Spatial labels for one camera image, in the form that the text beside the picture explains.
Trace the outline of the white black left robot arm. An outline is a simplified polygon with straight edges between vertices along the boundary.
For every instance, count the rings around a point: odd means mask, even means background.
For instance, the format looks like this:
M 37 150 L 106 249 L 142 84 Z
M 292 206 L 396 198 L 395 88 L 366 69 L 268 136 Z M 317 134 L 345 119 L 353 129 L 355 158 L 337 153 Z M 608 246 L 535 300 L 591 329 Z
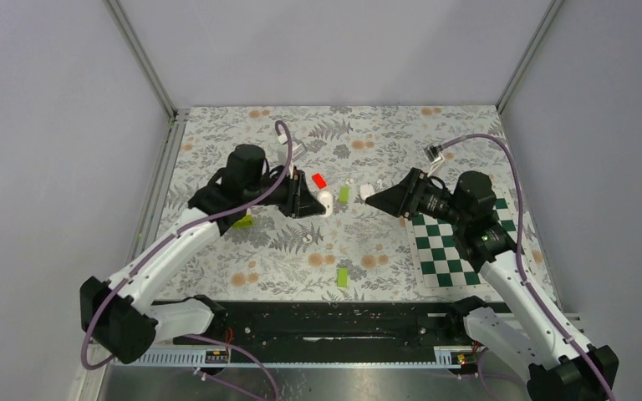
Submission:
M 188 334 L 205 343 L 223 338 L 221 308 L 205 296 L 156 304 L 162 287 L 253 206 L 275 206 L 286 217 L 321 216 L 324 205 L 310 192 L 302 170 L 266 168 L 265 151 L 239 145 L 224 167 L 188 201 L 174 225 L 127 266 L 105 280 L 88 278 L 79 289 L 81 326 L 122 363 L 150 346 Z

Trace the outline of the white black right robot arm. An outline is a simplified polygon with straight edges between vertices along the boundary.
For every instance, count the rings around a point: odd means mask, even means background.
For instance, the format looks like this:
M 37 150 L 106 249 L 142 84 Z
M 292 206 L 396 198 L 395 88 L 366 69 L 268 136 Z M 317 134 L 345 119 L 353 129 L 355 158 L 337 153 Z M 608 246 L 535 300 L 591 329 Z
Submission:
M 496 201 L 483 173 L 463 173 L 448 190 L 416 168 L 365 200 L 391 216 L 425 215 L 450 224 L 461 259 L 492 286 L 521 326 L 513 328 L 484 301 L 468 297 L 448 314 L 450 340 L 488 348 L 525 383 L 532 400 L 613 400 L 617 356 L 608 346 L 594 346 L 527 274 L 520 236 L 509 234 L 494 216 Z

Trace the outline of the white oval earbud charging case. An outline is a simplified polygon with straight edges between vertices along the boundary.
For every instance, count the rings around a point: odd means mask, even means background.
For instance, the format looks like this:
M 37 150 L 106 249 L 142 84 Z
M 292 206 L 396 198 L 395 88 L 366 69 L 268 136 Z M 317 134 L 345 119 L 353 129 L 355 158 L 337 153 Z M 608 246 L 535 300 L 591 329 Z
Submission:
M 324 207 L 323 217 L 330 217 L 334 213 L 334 196 L 330 191 L 321 190 L 317 193 L 318 202 Z

